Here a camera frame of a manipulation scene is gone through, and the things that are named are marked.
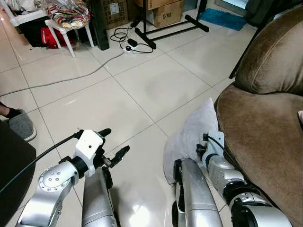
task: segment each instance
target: white plastic chair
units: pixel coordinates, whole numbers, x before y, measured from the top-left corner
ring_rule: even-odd
[[[51,33],[52,33],[52,35],[53,35],[53,38],[55,39],[55,41],[56,41],[56,43],[57,43],[58,48],[61,48],[61,45],[60,45],[59,40],[58,40],[58,38],[57,38],[57,36],[56,36],[56,33],[55,33],[55,31],[54,31],[53,29],[55,28],[56,30],[58,30],[58,31],[62,34],[62,36],[63,36],[63,38],[64,38],[64,40],[65,40],[65,42],[66,42],[66,44],[67,44],[68,49],[69,49],[69,51],[70,51],[72,57],[74,58],[74,57],[75,57],[75,53],[74,53],[74,50],[73,50],[72,47],[71,47],[70,40],[68,39],[68,36],[67,36],[66,33],[69,32],[69,31],[71,31],[71,30],[75,30],[77,39],[79,40],[78,31],[77,31],[76,29],[74,29],[74,28],[64,28],[64,27],[61,27],[61,26],[59,26],[59,25],[58,25],[55,21],[53,21],[53,20],[46,20],[46,21],[45,21],[45,24],[48,26],[49,30],[51,31]],[[91,34],[90,34],[90,30],[89,30],[89,25],[86,25],[86,26],[85,26],[85,30],[86,30],[87,36],[88,36],[88,38],[89,38],[90,46],[91,46],[91,47],[94,47],[93,39],[91,38]]]

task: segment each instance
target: armchair armrest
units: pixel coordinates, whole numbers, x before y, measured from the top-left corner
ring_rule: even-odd
[[[255,94],[303,96],[303,7],[269,23],[235,72],[235,86]]]

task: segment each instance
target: armchair cushion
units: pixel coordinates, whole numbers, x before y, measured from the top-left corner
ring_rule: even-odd
[[[256,95],[234,85],[215,107],[227,150],[293,227],[303,226],[303,130],[297,117],[302,107],[302,96]]]

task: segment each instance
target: brown armchair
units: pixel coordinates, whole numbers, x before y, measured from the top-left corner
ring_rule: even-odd
[[[248,179],[303,226],[303,7],[269,23],[216,101],[225,146]]]

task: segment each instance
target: white cloth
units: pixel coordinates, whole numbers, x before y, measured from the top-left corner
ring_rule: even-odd
[[[209,98],[196,109],[185,121],[182,128],[172,135],[166,142],[163,155],[163,171],[167,182],[173,186],[174,161],[191,158],[198,160],[196,145],[200,143],[203,133],[218,131],[218,120],[214,110],[213,100]]]
[[[40,3],[34,0],[5,0],[6,4],[13,10],[13,11],[36,11],[37,5]]]

